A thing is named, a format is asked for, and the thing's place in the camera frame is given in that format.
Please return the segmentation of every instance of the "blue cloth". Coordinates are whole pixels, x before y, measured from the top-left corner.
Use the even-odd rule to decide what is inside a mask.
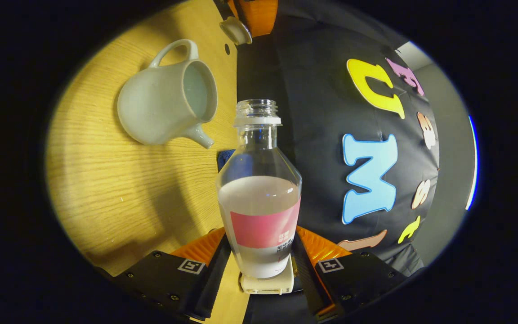
[[[225,163],[229,160],[229,158],[233,155],[235,150],[224,150],[219,152],[217,155],[217,172],[221,171],[221,169],[225,166]]]

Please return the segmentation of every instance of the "wood grain surface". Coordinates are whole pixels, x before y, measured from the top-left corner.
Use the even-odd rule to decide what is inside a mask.
[[[223,226],[214,180],[217,152],[237,145],[232,126],[237,50],[222,33],[220,21],[212,0],[190,0],[158,12],[100,49],[58,102],[45,154],[52,205],[83,256],[111,275],[152,250],[172,252]],[[209,150],[187,138],[142,145],[127,135],[117,116],[123,84],[146,68],[165,45],[183,38],[198,45],[200,59],[217,84],[217,113],[203,125],[214,139]],[[161,64],[184,57],[185,50],[179,47]],[[232,277],[223,278],[214,314],[229,307],[242,307],[244,314],[249,296],[238,290],[239,270],[233,260],[225,273]],[[243,315],[237,311],[222,322],[240,323]],[[216,316],[212,317],[206,323],[214,322]]]

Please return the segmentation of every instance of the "pink label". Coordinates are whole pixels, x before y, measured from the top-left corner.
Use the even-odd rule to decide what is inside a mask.
[[[284,244],[295,235],[299,205],[297,203],[280,213],[249,216],[231,212],[237,244],[247,248],[271,248]]]

